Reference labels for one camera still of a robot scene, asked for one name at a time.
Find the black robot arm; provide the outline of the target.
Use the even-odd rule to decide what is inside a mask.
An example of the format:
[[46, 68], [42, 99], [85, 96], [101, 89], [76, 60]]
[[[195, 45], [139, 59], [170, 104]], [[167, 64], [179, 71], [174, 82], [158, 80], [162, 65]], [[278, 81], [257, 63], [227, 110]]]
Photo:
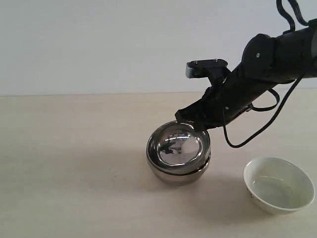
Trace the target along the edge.
[[178, 122], [192, 122], [196, 130], [228, 124], [245, 113], [260, 95], [278, 84], [317, 76], [317, 21], [278, 37], [257, 34], [246, 45], [241, 62], [227, 68], [223, 59], [193, 60], [188, 78], [208, 78], [211, 86], [191, 105], [175, 113]]

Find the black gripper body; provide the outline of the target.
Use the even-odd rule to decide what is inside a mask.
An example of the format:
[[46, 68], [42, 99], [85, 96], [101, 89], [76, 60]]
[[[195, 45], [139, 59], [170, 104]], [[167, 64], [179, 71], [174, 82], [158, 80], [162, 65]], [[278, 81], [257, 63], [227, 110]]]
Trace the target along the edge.
[[222, 85], [201, 98], [202, 126], [213, 129], [233, 121], [250, 103], [274, 86], [274, 82], [246, 77], [242, 65], [239, 64]]

